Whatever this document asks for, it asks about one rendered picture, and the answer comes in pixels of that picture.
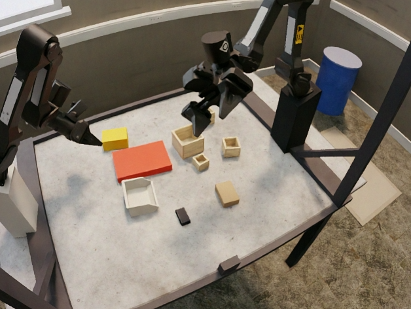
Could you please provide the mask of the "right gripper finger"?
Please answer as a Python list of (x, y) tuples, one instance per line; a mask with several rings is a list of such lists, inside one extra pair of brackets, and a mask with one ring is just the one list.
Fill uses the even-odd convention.
[(224, 120), (247, 97), (247, 93), (229, 79), (224, 79), (217, 86), (221, 93), (219, 118)]
[(185, 115), (192, 121), (192, 129), (195, 137), (199, 137), (211, 122), (211, 120), (197, 112), (192, 107), (185, 111)]

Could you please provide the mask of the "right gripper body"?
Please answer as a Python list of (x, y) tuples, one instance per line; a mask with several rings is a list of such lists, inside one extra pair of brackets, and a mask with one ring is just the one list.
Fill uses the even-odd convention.
[[(223, 81), (224, 79), (229, 79), (234, 84), (239, 86), (242, 90), (244, 90), (247, 94), (253, 91), (254, 84), (253, 84), (252, 79), (250, 79), (246, 74), (244, 74), (238, 68), (231, 67), (228, 71), (225, 71), (223, 69), (216, 69), (213, 71), (216, 71), (216, 74), (219, 78), (219, 83)], [(220, 77), (221, 77), (221, 80), (220, 80)], [(212, 105), (216, 105), (217, 107), (220, 106), (221, 93), (218, 87), (209, 85), (206, 89), (204, 89), (200, 93), (204, 97), (203, 100), (201, 100), (199, 103), (196, 101), (191, 101), (186, 106), (184, 106), (183, 110), (181, 111), (181, 116), (186, 118), (190, 122), (192, 122), (191, 119), (185, 116), (185, 111), (189, 107), (192, 107), (197, 112), (201, 113), (203, 116), (207, 117), (208, 119), (211, 119), (212, 115), (208, 109)]]

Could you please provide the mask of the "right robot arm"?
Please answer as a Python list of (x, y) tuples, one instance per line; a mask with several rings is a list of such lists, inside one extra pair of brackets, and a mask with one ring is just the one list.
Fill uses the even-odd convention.
[[(183, 75), (183, 88), (200, 92), (209, 85), (217, 87), (216, 69), (228, 71), (237, 67), (244, 73), (256, 71), (264, 56), (264, 42), (271, 31), (283, 5), (288, 4), (287, 29), (283, 54), (276, 58), (276, 74), (287, 81), (287, 88), (298, 101), (313, 92), (310, 86), (312, 74), (304, 69), (300, 57), (306, 12), (314, 0), (263, 0), (248, 32), (234, 47), (230, 32), (214, 31), (202, 36), (207, 61), (190, 68)], [(213, 63), (211, 66), (210, 63)], [(213, 73), (214, 72), (214, 73)], [(296, 85), (297, 84), (297, 85)]]

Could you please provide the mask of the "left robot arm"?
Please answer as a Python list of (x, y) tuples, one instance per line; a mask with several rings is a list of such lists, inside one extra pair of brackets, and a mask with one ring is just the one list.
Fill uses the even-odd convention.
[[(57, 36), (39, 24), (26, 26), (20, 34), (16, 47), (18, 64), (0, 112), (2, 187), (23, 135), (23, 131), (18, 128), (20, 117), (36, 130), (46, 126), (51, 128), (59, 107), (62, 107), (72, 90), (63, 81), (54, 80), (57, 67), (63, 60), (58, 41)], [(31, 96), (27, 101), (30, 91)]]

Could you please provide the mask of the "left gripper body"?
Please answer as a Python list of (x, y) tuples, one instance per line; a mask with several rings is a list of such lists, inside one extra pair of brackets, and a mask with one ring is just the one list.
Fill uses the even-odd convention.
[[(76, 124), (76, 125), (75, 125)], [(79, 120), (77, 122), (73, 122), (69, 117), (65, 115), (64, 112), (59, 111), (56, 120), (54, 121), (51, 129), (55, 130), (59, 134), (68, 137), (69, 141), (74, 141), (75, 143), (79, 143), (80, 139), (82, 138), (88, 122), (85, 120)], [(70, 139), (71, 136), (71, 139)]]

